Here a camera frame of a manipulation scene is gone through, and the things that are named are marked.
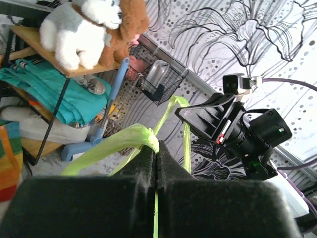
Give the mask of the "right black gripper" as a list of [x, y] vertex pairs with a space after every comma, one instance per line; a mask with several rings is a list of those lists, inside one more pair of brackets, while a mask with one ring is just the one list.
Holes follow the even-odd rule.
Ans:
[[215, 93], [202, 104], [179, 107], [175, 114], [197, 137], [224, 146], [232, 156], [257, 159], [260, 146], [242, 123], [245, 112], [234, 94]]

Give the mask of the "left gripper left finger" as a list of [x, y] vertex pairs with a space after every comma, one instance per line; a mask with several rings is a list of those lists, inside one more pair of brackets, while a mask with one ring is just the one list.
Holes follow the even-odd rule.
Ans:
[[145, 146], [112, 176], [24, 181], [1, 222], [1, 237], [151, 238], [155, 157]]

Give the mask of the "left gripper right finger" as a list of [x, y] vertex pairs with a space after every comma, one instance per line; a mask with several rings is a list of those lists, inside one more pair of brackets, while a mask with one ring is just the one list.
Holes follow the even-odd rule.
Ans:
[[258, 181], [198, 180], [159, 143], [160, 238], [298, 238], [283, 193]]

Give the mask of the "green plastic trash bag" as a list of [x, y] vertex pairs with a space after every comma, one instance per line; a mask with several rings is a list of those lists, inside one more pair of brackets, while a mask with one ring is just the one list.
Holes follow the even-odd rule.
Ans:
[[166, 111], [160, 121], [156, 124], [154, 129], [146, 128], [145, 126], [137, 123], [128, 128], [121, 130], [118, 133], [108, 137], [97, 146], [89, 149], [78, 159], [71, 162], [61, 174], [63, 176], [76, 176], [79, 171], [91, 166], [92, 164], [104, 159], [105, 157], [114, 154], [125, 148], [134, 148], [132, 152], [123, 159], [119, 165], [110, 172], [110, 176], [117, 173], [120, 169], [128, 164], [135, 158], [141, 151], [143, 146], [150, 147], [156, 154], [159, 152], [159, 141], [157, 134], [163, 124], [170, 117], [175, 106], [187, 107], [189, 102], [181, 96], [173, 95], [168, 103]]

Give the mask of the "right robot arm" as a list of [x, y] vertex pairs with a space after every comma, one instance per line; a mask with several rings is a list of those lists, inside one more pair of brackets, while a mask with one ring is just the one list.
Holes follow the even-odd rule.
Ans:
[[179, 107], [175, 114], [200, 140], [213, 145], [212, 156], [223, 150], [238, 159], [247, 179], [276, 185], [286, 195], [301, 233], [317, 227], [317, 209], [285, 173], [270, 162], [273, 150], [292, 137], [275, 109], [246, 110], [234, 94], [213, 94], [199, 105]]

